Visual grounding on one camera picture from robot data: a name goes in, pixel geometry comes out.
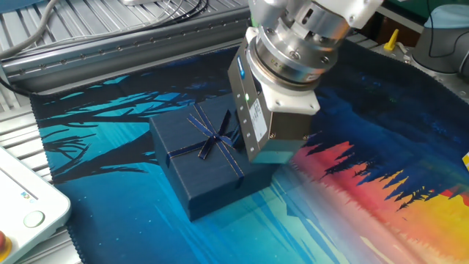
yellow object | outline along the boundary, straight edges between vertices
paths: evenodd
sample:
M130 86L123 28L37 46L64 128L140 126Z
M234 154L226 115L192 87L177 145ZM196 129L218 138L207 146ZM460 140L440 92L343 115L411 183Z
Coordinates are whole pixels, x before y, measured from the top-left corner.
M469 169L469 153L462 157L462 162L464 162L464 165Z
M12 251L12 241L9 238L6 239L7 240L5 241L5 248L0 251L0 262L6 260L8 255Z
M384 45L384 49L387 50L387 51L393 51L394 48L396 47L396 41L397 41L397 35L399 34L399 30L396 29L394 30L394 33L391 37L391 39L389 40L388 43L386 43Z

bolt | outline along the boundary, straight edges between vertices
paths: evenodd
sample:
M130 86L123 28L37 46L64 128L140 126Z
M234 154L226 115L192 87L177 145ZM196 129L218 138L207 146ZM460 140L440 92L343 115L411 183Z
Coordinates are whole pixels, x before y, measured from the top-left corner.
M292 59L300 59L300 54L297 51L290 51Z

gift box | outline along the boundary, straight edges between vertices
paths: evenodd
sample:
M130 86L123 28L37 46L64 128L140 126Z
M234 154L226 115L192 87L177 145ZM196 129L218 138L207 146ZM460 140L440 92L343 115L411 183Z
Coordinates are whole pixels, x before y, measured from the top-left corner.
M224 95L150 119L156 158L191 221L268 187L278 168L233 147L235 108Z

screw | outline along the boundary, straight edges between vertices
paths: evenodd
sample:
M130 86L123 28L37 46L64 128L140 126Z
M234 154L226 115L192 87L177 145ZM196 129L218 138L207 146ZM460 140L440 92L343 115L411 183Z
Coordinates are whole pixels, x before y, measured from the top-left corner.
M326 56L322 56L321 57L321 62L324 63L324 64L328 64L329 63L329 58L327 58Z
M297 51L290 51L292 59L300 59L300 54Z

ribbon bow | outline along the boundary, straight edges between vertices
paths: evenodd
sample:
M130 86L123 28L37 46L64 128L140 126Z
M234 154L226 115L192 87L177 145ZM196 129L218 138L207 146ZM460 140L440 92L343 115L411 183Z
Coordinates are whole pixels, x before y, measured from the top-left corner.
M232 132L233 139L230 139L228 136L226 136L226 129L228 128L228 124L229 124L232 114L229 112L229 110L226 111L223 122L221 123L220 129L217 132L215 131L212 123L210 123L207 115L204 113L204 110L202 110L200 105L196 103L193 106L196 109L197 114L199 114L200 118L202 119L202 122L198 121L192 114L188 117L188 120L192 125L194 125L197 129L199 129L205 136L207 136L208 139L199 143L192 144L191 146L183 147L180 150L169 152L168 155L166 156L166 165L169 166L169 162L171 158L177 157L179 155L184 155L184 154L193 152L194 150L198 150L198 149L200 149L199 158L204 160L208 156L208 153L210 152L212 147L214 145L217 145L217 147L225 156L228 163L233 168L236 175L239 178L243 178L244 177L243 171L238 166L235 158L233 158L231 153L226 148L226 146L233 147L234 145L233 142L236 142L236 139L239 137L239 133L238 133L239 126L236 128L235 131Z

